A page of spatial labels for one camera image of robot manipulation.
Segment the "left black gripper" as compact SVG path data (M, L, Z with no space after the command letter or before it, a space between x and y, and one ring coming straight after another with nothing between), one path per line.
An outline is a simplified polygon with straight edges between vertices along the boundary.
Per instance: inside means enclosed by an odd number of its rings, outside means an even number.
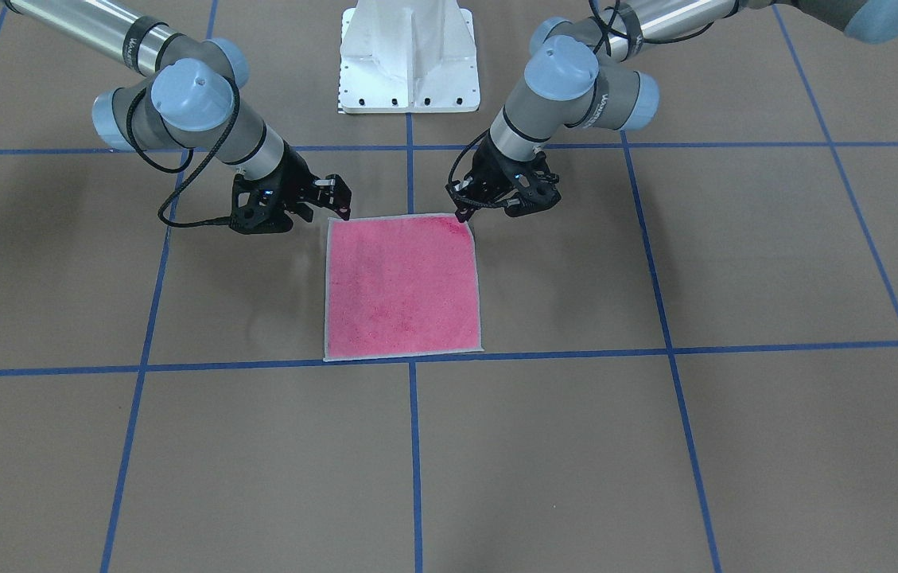
M562 199L560 177L535 175L535 160L515 160L497 149L485 135L472 159L469 181L449 181L445 191L456 205L460 224L467 224L481 209L504 209L509 217L550 210Z

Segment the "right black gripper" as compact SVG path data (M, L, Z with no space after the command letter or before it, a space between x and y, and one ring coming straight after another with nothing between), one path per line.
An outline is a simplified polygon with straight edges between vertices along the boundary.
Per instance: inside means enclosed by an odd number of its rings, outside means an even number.
M307 166L306 160L292 146L285 146L280 164L268 177L278 179L286 211L307 224L314 218L311 205L327 209L343 221L350 220L352 192L346 181L340 175L318 179Z

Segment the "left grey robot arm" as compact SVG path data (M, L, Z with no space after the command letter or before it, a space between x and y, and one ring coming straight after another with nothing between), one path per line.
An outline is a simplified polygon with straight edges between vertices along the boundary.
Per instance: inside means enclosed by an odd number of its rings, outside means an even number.
M637 131L659 109L659 86L624 67L653 46L699 37L722 18L765 10L768 1L608 1L589 3L583 21L551 18L530 37L530 58L489 128L471 142L470 170L449 175L446 192L464 224L500 209L521 217L560 202L546 143L562 128Z

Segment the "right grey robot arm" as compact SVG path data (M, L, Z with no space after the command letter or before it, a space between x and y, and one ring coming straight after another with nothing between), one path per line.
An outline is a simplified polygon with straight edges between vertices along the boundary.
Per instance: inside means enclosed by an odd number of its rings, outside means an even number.
M157 212L169 217L179 198L212 160L235 173L231 211L190 222L190 228L284 233L314 208L351 215L352 193L336 174L317 177L303 157L243 99L249 79L240 48L222 37L198 42L171 25L115 1L6 1L33 18L121 62L142 80L114 88L92 104L96 133L111 148L133 151L162 173L187 173Z

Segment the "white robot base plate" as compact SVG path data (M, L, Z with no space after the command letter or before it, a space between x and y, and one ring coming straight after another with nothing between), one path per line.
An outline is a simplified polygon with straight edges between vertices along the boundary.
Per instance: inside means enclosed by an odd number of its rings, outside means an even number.
M481 105L471 10L456 1L358 1L340 16L337 109L448 114Z

